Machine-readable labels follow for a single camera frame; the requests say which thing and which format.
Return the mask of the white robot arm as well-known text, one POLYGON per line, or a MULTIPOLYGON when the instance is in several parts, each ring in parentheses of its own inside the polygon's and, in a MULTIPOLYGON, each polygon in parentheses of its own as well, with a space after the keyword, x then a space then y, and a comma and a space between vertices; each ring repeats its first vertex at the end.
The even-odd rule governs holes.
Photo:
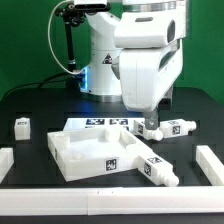
POLYGON ((91 31, 91 61, 81 91, 105 102, 122 100, 159 127, 158 105, 172 100, 183 67, 189 0, 73 0, 91 31))

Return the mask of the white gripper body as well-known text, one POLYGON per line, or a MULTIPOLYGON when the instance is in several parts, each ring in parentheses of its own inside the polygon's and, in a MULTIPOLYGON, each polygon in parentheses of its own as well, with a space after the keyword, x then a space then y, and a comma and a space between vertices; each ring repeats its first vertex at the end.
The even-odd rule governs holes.
POLYGON ((128 110, 153 111, 183 66, 180 13, 124 13, 114 32, 123 102, 128 110))

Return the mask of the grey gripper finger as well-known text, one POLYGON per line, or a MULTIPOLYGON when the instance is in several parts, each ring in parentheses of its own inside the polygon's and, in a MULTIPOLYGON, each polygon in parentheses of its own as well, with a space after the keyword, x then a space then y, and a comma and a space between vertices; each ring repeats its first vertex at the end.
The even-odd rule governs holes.
POLYGON ((143 116, 147 130, 156 130, 158 128, 158 116, 155 111, 145 112, 143 116))

